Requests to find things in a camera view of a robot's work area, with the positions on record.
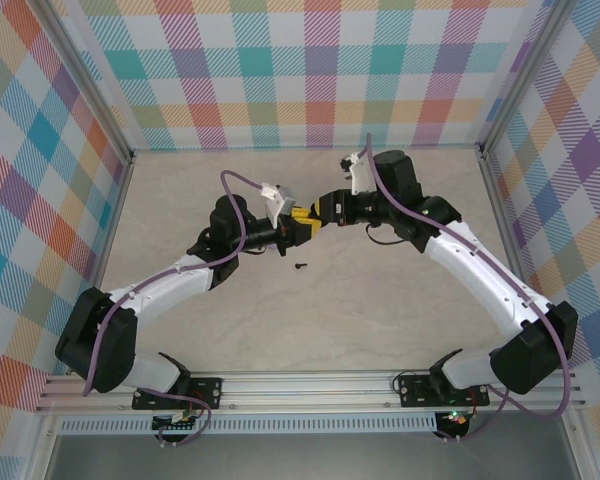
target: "white plastic bracket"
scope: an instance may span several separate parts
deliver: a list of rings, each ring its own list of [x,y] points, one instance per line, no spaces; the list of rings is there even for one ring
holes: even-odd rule
[[[274,187],[268,183],[262,184],[260,195],[267,199],[267,217],[273,228],[278,228],[278,217],[280,215],[291,215],[296,204],[291,191],[285,187]]]
[[[373,178],[373,172],[371,171],[371,165],[369,165],[367,157],[358,157],[357,153],[352,153],[343,160],[351,163],[349,173],[351,174],[352,195],[376,191],[376,181]]]

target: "purple cable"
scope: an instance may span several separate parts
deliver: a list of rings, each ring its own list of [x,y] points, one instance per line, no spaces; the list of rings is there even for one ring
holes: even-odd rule
[[[231,175],[232,177],[235,177],[238,180],[242,180],[247,185],[249,185],[253,188],[260,189],[262,187],[261,187],[261,185],[258,185],[257,183],[252,182],[251,180],[243,177],[239,173],[233,172],[231,170],[223,170],[220,173],[220,182],[222,183],[222,187],[224,188],[224,191],[226,192],[227,196],[229,197],[231,206],[233,207],[233,210],[236,212],[236,216],[238,217],[238,223],[240,224],[240,243],[238,244],[236,249],[233,252],[231,252],[229,255],[227,255],[226,257],[220,258],[218,260],[213,260],[212,262],[202,263],[199,265],[190,265],[187,267],[182,267],[180,269],[180,272],[190,272],[191,270],[199,270],[201,268],[211,268],[211,267],[215,267],[217,265],[226,263],[229,260],[238,256],[238,254],[242,251],[242,248],[244,247],[245,242],[247,241],[247,227],[244,223],[244,218],[242,217],[242,212],[240,211],[240,207],[238,207],[238,204],[236,203],[236,200],[233,197],[231,190],[229,190],[229,185],[227,184],[227,179],[226,179],[227,175]],[[179,272],[177,269],[172,268],[171,270],[165,270],[164,272],[157,273],[153,277],[147,278],[144,282],[140,283],[138,286],[133,288],[132,291],[133,291],[133,293],[138,293],[140,290],[142,290],[143,288],[145,288],[148,285],[151,285],[156,280],[160,280],[161,278],[166,277],[167,275],[172,275],[174,273],[179,273]],[[91,392],[92,386],[93,386],[93,378],[96,374],[96,368],[98,365],[98,355],[100,354],[100,347],[102,346],[102,339],[104,337],[104,333],[107,331],[107,326],[109,325],[109,322],[111,321],[111,318],[113,317],[113,314],[116,313],[118,308],[120,308],[120,306],[124,302],[126,302],[127,300],[129,300],[129,298],[131,298],[129,296],[129,293],[131,293],[131,291],[128,293],[125,293],[122,297],[120,297],[120,299],[116,303],[113,304],[113,306],[109,309],[107,314],[104,316],[102,323],[100,324],[100,330],[98,330],[98,334],[96,335],[96,340],[93,344],[93,351],[91,352],[91,362],[89,363],[89,373],[87,374],[87,383],[84,386],[84,390],[82,391],[82,396],[84,396],[84,397],[89,395],[89,393]]]
[[[151,395],[157,395],[159,397],[164,397],[164,398],[170,398],[172,400],[182,400],[182,401],[185,401],[185,402],[195,403],[196,405],[200,405],[207,412],[207,418],[206,418],[204,424],[202,425],[202,427],[200,428],[200,430],[198,430],[196,433],[192,433],[191,435],[188,435],[183,440],[175,443],[173,445],[174,447],[179,447],[181,445],[186,445],[187,443],[192,442],[193,440],[195,440],[196,438],[198,438],[200,435],[202,435],[202,432],[204,432],[207,428],[209,428],[209,425],[211,424],[211,408],[209,407],[209,404],[207,404],[206,402],[203,402],[202,400],[199,400],[199,399],[193,398],[193,397],[185,397],[183,395],[172,395],[170,393],[162,393],[162,392],[158,392],[157,390],[151,390],[150,388],[142,388],[141,390],[143,392],[149,393]],[[160,427],[158,429],[158,439],[161,442],[163,442],[163,444],[166,443],[166,440],[164,438],[162,438],[162,432],[166,428],[167,428],[166,426],[163,426],[163,427]]]
[[[399,211],[401,211],[405,215],[407,215],[411,218],[415,218],[416,220],[419,220],[421,222],[427,223],[427,224],[437,228],[441,232],[446,233],[450,237],[455,238],[461,244],[463,244],[464,246],[469,248],[478,257],[480,257],[482,260],[484,260],[487,265],[489,265],[500,277],[502,277],[502,279],[511,288],[513,288],[515,290],[515,292],[518,294],[518,296],[520,298],[522,298],[522,300],[524,300],[527,303],[527,305],[529,305],[531,307],[531,309],[534,311],[534,313],[536,315],[538,315],[538,318],[540,318],[540,320],[542,321],[542,324],[545,326],[545,328],[549,332],[549,335],[551,336],[551,339],[553,340],[556,350],[558,351],[558,357],[560,358],[560,365],[562,367],[562,377],[563,377],[562,401],[560,402],[560,405],[558,406],[558,408],[549,414],[536,413],[536,412],[533,412],[533,411],[529,410],[528,408],[524,407],[520,402],[509,398],[508,390],[505,393],[501,393],[501,392],[497,391],[495,388],[490,386],[489,389],[494,394],[496,394],[497,396],[499,396],[503,399],[501,406],[496,411],[496,415],[491,417],[490,421],[493,421],[493,419],[496,418],[496,416],[502,411],[502,408],[504,408],[504,404],[507,401],[511,402],[513,405],[518,407],[524,413],[527,413],[534,417],[546,418],[548,420],[554,420],[554,419],[560,418],[560,416],[564,413],[564,411],[567,409],[567,407],[569,405],[569,397],[571,395],[571,377],[569,374],[569,364],[567,361],[567,354],[564,351],[564,347],[562,346],[562,343],[560,342],[560,337],[558,336],[558,333],[556,332],[555,328],[553,328],[553,325],[551,325],[551,322],[549,321],[547,316],[542,312],[542,310],[540,310],[540,308],[538,308],[538,306],[534,303],[533,299],[529,295],[527,295],[527,293],[522,288],[520,288],[520,286],[515,282],[515,280],[513,280],[488,255],[486,255],[483,251],[477,249],[477,247],[473,243],[471,243],[469,240],[464,238],[462,235],[460,235],[460,234],[454,232],[453,230],[451,230],[450,228],[446,227],[445,225],[442,225],[442,224],[436,222],[435,220],[432,220],[429,217],[426,217],[417,212],[413,212],[413,211],[409,210],[404,205],[401,205],[400,202],[398,202],[395,198],[393,198],[393,195],[391,195],[391,193],[389,192],[389,190],[387,189],[385,184],[382,182],[382,179],[380,178],[380,175],[378,174],[378,169],[376,167],[376,164],[373,161],[373,153],[371,151],[371,134],[370,133],[367,133],[367,143],[366,143],[364,149],[360,152],[360,154],[358,156],[364,155],[365,153],[367,154],[367,158],[369,160],[369,165],[373,172],[373,176],[376,180],[378,188],[380,188],[380,191],[385,196],[385,198],[389,201],[389,203],[391,203],[391,205],[393,205],[395,208],[397,208]]]

